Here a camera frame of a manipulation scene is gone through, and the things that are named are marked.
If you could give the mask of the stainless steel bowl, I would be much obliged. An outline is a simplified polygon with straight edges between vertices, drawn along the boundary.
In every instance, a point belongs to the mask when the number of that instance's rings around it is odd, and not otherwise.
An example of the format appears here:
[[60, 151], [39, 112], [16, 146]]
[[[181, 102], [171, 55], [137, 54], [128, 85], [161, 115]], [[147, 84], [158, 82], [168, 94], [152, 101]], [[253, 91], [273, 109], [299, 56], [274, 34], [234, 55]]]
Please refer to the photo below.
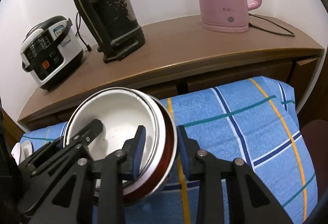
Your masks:
[[153, 101], [159, 107], [164, 122], [165, 122], [165, 144], [163, 149], [163, 154], [161, 156], [161, 161], [159, 162], [159, 172], [161, 178], [158, 179], [158, 184], [154, 189], [148, 194], [148, 196], [155, 195], [161, 192], [165, 185], [167, 185], [172, 177], [172, 168], [175, 163], [175, 160], [178, 155], [178, 138], [177, 138], [177, 129], [175, 121], [171, 116], [169, 110], [159, 101], [156, 97], [150, 96]]

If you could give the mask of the dark red round stool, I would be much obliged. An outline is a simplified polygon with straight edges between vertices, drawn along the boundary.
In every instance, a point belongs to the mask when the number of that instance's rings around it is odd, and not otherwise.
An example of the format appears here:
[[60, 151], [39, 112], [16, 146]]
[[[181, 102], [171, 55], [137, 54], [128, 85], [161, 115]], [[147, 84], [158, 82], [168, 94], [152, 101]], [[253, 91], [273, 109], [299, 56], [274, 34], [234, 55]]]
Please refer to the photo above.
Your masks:
[[315, 168], [319, 196], [327, 188], [327, 121], [314, 120], [301, 129]]

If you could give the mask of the white enamel bowl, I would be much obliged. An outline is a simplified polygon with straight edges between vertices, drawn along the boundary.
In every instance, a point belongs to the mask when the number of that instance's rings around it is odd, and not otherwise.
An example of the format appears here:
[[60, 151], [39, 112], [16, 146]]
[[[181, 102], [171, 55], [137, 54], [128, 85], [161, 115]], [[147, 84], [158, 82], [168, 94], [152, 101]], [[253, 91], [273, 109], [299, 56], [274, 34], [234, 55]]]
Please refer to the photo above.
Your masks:
[[108, 88], [87, 98], [69, 119], [64, 145], [94, 119], [103, 124], [103, 132], [89, 145], [91, 157], [97, 161], [122, 149], [126, 140], [134, 138], [138, 126], [154, 131], [152, 106], [143, 92], [129, 88]]

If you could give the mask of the plain white plate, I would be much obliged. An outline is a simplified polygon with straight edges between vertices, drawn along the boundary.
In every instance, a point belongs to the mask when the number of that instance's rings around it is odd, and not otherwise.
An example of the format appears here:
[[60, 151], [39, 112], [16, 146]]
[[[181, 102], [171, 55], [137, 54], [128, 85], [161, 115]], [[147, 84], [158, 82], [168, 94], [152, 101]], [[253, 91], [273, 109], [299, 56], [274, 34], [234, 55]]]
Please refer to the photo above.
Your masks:
[[23, 162], [26, 158], [33, 154], [33, 145], [27, 140], [20, 144], [20, 162]]

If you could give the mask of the white floral plate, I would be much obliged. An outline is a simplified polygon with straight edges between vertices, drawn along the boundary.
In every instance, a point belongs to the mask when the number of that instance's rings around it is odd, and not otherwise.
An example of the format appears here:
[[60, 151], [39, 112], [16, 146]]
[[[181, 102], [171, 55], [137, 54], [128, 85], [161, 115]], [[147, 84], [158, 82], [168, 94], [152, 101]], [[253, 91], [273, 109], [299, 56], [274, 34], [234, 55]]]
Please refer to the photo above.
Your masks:
[[11, 150], [11, 155], [14, 157], [16, 164], [19, 165], [21, 162], [21, 155], [22, 155], [20, 143], [15, 144], [15, 146]]

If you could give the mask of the black tall thermos flask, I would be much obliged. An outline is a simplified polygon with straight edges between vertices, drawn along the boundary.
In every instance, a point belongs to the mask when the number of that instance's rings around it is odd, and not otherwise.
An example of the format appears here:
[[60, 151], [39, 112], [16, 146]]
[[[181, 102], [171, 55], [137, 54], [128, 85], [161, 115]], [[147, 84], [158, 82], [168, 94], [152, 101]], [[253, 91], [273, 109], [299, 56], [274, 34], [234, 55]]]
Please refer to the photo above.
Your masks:
[[74, 0], [74, 3], [105, 63], [123, 60], [145, 44], [130, 0]]

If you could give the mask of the blue checked tablecloth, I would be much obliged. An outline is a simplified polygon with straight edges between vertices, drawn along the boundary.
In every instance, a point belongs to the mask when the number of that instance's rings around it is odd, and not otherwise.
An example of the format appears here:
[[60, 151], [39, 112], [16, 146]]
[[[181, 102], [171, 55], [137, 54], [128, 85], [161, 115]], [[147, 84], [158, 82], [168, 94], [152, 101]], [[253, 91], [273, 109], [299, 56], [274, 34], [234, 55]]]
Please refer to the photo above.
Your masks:
[[[299, 130], [291, 86], [254, 77], [161, 101], [175, 124], [217, 158], [241, 158], [294, 223], [318, 203], [311, 156]], [[67, 122], [23, 135], [35, 150], [63, 136]]]

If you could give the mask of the brown wooden sideboard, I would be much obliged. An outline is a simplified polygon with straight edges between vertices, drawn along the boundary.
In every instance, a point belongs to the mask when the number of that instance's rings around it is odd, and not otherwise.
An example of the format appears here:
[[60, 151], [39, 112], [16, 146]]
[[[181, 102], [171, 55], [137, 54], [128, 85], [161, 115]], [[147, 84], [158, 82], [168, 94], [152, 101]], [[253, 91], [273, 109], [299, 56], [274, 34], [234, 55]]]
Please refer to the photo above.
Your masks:
[[272, 18], [252, 19], [244, 33], [208, 31], [199, 16], [144, 26], [146, 43], [121, 61], [104, 63], [97, 50], [86, 53], [80, 67], [51, 92], [37, 89], [18, 123], [30, 130], [61, 121], [92, 93], [109, 86], [145, 88], [210, 71], [298, 57], [321, 57], [324, 48], [306, 33], [284, 24], [293, 37], [271, 33]]

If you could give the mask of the pink plastic bowl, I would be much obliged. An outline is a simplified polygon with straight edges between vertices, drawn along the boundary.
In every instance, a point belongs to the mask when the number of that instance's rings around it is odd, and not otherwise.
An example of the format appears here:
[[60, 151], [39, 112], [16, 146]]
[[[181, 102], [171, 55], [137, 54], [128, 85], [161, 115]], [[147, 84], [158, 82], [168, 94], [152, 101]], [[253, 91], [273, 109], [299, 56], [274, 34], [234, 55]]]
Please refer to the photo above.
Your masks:
[[164, 187], [177, 154], [177, 132], [169, 111], [157, 98], [146, 94], [143, 97], [152, 106], [155, 130], [146, 129], [140, 174], [123, 187], [124, 202], [128, 205], [135, 204]]

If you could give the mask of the silver black rice cooker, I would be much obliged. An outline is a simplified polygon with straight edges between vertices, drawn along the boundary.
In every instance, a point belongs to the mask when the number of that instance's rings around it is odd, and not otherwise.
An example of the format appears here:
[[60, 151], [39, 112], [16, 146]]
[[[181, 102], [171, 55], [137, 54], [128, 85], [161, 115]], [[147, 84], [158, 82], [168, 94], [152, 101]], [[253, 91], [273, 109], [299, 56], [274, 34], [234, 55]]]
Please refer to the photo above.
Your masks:
[[20, 48], [22, 69], [47, 91], [81, 65], [83, 54], [72, 31], [72, 21], [63, 16], [51, 17], [33, 27]]

